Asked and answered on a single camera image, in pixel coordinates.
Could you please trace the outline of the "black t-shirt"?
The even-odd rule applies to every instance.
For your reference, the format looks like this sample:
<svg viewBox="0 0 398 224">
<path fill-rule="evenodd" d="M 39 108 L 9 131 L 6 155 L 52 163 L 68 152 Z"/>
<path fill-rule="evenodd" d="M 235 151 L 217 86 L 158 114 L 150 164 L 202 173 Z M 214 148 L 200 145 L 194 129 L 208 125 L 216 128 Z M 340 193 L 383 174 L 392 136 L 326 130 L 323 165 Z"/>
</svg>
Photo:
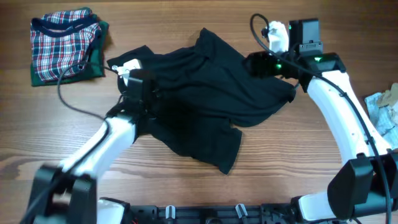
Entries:
<svg viewBox="0 0 398 224">
<path fill-rule="evenodd" d="M 241 128 L 262 123 L 295 98 L 294 86 L 285 81 L 250 76 L 244 57 L 207 29 L 191 47 L 155 54 L 142 46 L 109 59 L 108 65 L 118 68 L 133 59 L 155 75 L 137 134 L 150 134 L 176 154 L 224 174 L 238 155 Z"/>
</svg>

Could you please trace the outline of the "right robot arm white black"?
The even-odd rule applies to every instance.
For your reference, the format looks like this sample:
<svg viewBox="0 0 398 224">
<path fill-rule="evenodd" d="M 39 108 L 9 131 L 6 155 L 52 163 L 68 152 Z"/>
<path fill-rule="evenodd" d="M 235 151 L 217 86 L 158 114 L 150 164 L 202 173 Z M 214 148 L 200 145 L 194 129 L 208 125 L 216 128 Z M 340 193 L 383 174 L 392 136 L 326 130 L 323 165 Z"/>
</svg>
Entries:
<svg viewBox="0 0 398 224">
<path fill-rule="evenodd" d="M 345 223 L 382 213 L 390 223 L 397 210 L 397 151 L 363 110 L 339 55 L 324 52 L 318 19 L 266 22 L 253 37 L 262 50 L 244 61 L 250 75 L 296 79 L 322 112 L 343 163 L 324 192 L 264 204 L 262 219 Z"/>
</svg>

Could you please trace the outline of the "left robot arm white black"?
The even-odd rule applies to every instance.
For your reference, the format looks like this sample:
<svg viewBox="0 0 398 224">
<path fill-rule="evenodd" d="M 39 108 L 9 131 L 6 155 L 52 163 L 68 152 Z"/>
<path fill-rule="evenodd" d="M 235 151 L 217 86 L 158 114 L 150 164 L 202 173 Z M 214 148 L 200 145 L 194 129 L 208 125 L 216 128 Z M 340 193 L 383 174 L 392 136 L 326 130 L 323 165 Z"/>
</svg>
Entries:
<svg viewBox="0 0 398 224">
<path fill-rule="evenodd" d="M 147 70 L 120 72 L 119 79 L 123 100 L 108 112 L 100 129 L 59 165 L 44 164 L 37 170 L 21 223 L 129 221 L 129 204 L 98 198 L 97 183 L 137 139 L 139 116 L 148 111 L 156 84 L 155 75 Z"/>
</svg>

